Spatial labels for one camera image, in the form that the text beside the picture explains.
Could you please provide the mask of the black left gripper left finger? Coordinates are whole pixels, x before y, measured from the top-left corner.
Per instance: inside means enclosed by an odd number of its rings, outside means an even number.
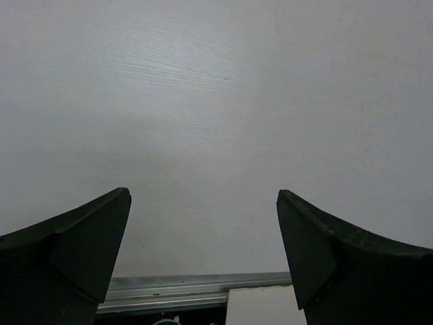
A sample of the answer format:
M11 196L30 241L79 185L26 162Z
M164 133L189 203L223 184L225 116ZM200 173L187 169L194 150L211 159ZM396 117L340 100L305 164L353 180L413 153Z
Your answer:
M131 208L127 188L1 236L2 324L92 324Z

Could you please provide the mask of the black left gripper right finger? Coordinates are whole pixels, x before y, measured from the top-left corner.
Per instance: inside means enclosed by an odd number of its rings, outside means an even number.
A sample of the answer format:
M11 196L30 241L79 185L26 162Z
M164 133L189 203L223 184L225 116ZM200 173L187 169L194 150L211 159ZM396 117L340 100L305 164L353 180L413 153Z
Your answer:
M432 250L379 236L289 190L277 215L308 324L431 324Z

